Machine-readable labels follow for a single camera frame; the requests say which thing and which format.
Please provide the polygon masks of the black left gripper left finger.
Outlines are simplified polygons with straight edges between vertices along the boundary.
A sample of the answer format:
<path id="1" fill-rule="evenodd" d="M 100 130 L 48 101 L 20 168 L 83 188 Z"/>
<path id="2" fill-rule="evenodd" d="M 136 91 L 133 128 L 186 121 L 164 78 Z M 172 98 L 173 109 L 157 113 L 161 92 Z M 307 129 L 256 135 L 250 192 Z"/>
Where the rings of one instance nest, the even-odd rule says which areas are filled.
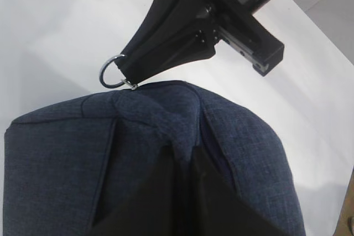
<path id="1" fill-rule="evenodd" d="M 91 235 L 190 235 L 186 186 L 171 146 L 161 149 L 148 178 L 102 219 Z"/>

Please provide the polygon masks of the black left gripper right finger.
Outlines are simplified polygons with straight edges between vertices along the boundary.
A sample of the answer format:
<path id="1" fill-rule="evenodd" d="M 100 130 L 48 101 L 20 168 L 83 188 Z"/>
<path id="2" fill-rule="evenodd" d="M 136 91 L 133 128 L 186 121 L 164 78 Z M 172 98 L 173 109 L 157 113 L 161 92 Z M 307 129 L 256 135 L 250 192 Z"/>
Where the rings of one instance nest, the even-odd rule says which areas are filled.
<path id="1" fill-rule="evenodd" d="M 238 198 L 201 147 L 192 153 L 191 175 L 197 235 L 285 234 Z"/>

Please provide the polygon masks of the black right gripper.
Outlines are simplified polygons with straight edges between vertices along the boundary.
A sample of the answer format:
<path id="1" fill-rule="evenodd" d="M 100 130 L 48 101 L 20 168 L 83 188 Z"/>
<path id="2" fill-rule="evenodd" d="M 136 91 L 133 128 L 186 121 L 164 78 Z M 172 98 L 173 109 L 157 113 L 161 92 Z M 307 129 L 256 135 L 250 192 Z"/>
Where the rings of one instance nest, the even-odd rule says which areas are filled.
<path id="1" fill-rule="evenodd" d="M 254 13 L 270 0 L 204 0 L 217 24 L 217 35 L 261 75 L 283 59 L 284 44 Z M 215 55 L 215 24 L 194 12 L 194 0 L 153 0 L 139 29 L 122 50 L 120 71 L 141 83 L 173 67 Z"/>

